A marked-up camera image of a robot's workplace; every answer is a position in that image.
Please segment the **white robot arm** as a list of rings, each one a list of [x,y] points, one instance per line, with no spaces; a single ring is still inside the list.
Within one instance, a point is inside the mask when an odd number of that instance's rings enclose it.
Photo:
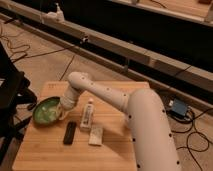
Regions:
[[[125,114],[138,171],[182,171],[165,107],[154,90],[139,88],[127,93],[93,81],[88,73],[71,72],[58,105],[61,120],[77,106],[84,91]]]

